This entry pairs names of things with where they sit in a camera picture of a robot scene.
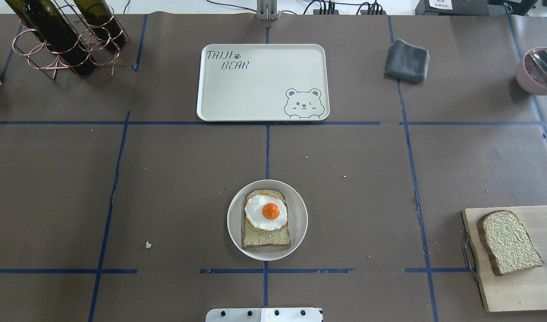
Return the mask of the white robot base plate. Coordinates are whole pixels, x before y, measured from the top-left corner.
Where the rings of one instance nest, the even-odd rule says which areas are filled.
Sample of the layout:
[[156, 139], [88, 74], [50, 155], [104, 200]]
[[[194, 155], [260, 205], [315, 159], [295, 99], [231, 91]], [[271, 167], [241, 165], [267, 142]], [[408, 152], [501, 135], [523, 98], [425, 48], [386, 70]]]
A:
[[323, 322], [322, 308], [214, 308], [206, 322]]

